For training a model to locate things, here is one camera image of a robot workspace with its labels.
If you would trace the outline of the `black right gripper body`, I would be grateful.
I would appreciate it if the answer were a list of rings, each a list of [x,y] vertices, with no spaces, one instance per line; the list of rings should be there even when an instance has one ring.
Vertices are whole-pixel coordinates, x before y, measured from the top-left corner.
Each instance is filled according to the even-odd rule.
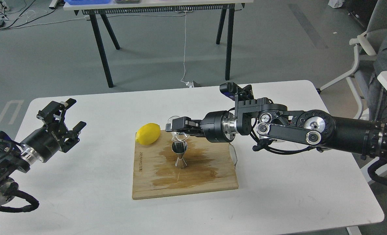
[[[211,143],[232,142],[237,134],[237,118],[229,111],[208,113],[200,122],[205,138]]]

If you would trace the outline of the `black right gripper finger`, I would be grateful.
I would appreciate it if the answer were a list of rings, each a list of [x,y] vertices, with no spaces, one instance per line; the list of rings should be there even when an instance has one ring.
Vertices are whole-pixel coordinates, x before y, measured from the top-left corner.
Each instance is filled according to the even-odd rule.
[[[202,131],[170,131],[170,124],[166,124],[166,132],[171,133],[172,139],[187,139],[190,136],[203,137]]]
[[[170,117],[170,131],[202,131],[201,120],[189,117]]]

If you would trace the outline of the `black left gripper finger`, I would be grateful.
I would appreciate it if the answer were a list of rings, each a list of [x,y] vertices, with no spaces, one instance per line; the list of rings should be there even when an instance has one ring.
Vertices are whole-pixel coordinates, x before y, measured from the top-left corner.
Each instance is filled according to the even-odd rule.
[[[65,102],[51,101],[45,108],[38,111],[37,118],[43,122],[41,129],[47,129],[53,124],[56,129],[67,129],[64,120],[68,108],[76,103],[75,99],[69,98]]]
[[[79,135],[81,130],[87,125],[86,122],[80,121],[72,130],[67,130],[67,127],[63,124],[64,128],[61,129],[65,132],[61,133],[61,152],[66,153],[72,149],[79,141]]]

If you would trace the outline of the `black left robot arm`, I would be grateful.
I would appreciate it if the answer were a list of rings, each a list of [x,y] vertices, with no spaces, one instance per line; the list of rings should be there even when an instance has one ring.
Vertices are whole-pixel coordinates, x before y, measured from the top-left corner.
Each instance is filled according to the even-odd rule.
[[[0,131],[0,212],[31,212],[39,202],[28,193],[19,190],[10,177],[14,171],[26,173],[36,162],[47,162],[56,152],[68,152],[79,142],[80,131],[86,123],[79,122],[72,130],[65,123],[65,113],[76,103],[70,98],[65,102],[51,101],[40,110],[37,118],[43,126],[18,143]]]

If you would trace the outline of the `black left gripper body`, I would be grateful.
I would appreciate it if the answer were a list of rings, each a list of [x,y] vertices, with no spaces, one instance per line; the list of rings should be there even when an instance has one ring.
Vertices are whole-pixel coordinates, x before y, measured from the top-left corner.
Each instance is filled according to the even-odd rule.
[[[47,162],[57,151],[68,152],[73,147],[73,138],[65,128],[41,127],[21,141],[22,146],[35,150],[41,162]]]

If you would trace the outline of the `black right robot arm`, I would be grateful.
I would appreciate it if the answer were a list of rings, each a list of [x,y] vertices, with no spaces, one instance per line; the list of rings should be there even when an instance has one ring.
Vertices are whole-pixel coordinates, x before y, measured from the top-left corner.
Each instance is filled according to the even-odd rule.
[[[362,159],[378,157],[367,172],[372,180],[387,186],[387,178],[376,173],[387,164],[387,122],[334,117],[321,110],[289,111],[269,98],[254,99],[251,85],[241,88],[227,82],[219,89],[235,102],[234,113],[216,111],[204,119],[179,117],[166,125],[166,132],[205,137],[213,143],[231,142],[235,134],[250,135],[257,143],[254,151],[265,149],[281,155],[299,150],[274,149],[270,144],[276,139],[305,144],[304,151],[336,149]]]

